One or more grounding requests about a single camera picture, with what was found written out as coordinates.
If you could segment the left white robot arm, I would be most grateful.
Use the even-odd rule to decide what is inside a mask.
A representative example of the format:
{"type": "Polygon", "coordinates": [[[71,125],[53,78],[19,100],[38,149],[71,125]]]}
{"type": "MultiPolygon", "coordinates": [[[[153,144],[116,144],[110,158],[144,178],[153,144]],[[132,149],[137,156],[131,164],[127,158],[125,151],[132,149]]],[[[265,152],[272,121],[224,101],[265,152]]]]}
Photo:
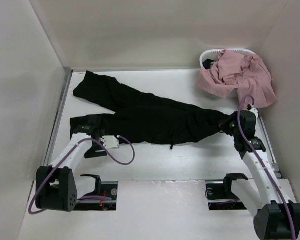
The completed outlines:
{"type": "Polygon", "coordinates": [[[47,210],[72,212],[77,204],[85,201],[109,200],[102,195],[100,176],[75,177],[75,170],[90,150],[105,149],[102,126],[103,121],[98,116],[90,116],[87,121],[73,126],[63,152],[49,165],[38,168],[35,194],[28,207],[30,215],[47,210]]]}

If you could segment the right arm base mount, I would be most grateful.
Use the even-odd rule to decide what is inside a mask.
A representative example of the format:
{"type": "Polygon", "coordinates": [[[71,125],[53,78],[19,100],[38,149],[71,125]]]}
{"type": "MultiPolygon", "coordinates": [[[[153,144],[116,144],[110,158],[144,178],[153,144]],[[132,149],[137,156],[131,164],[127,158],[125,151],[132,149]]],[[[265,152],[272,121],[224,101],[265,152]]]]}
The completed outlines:
{"type": "Polygon", "coordinates": [[[205,187],[205,197],[210,211],[247,210],[236,195],[225,190],[225,184],[222,181],[207,181],[205,187]]]}

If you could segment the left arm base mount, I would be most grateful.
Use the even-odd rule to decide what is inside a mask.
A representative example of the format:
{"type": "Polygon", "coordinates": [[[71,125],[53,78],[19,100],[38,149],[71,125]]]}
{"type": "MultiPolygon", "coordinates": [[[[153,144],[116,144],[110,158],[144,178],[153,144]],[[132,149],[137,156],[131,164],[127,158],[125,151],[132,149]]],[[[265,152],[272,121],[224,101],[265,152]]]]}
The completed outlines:
{"type": "Polygon", "coordinates": [[[102,182],[98,191],[87,193],[78,200],[74,211],[115,211],[118,198],[117,181],[102,182]]]}

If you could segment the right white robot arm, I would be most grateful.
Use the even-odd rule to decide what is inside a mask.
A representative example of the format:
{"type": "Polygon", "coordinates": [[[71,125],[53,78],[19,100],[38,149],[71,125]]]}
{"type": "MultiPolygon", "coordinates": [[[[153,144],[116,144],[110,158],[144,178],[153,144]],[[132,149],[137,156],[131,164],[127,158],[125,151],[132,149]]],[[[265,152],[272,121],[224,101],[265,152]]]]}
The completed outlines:
{"type": "Polygon", "coordinates": [[[296,240],[300,234],[300,203],[294,202],[276,177],[262,140],[255,136],[258,111],[235,111],[220,128],[234,138],[234,147],[256,187],[243,173],[228,173],[222,192],[239,199],[253,217],[260,240],[296,240]]]}

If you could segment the black trousers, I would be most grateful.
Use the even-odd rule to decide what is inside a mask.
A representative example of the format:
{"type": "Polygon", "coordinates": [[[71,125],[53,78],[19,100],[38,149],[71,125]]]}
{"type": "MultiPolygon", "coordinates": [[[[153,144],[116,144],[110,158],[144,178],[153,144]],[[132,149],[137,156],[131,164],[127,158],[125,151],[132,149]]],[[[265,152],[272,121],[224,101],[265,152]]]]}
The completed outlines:
{"type": "Polygon", "coordinates": [[[229,115],[217,110],[144,93],[116,78],[87,71],[73,90],[76,98],[112,111],[70,119],[70,132],[91,126],[103,134],[122,136],[132,144],[155,145],[198,143],[221,131],[229,115]]]}

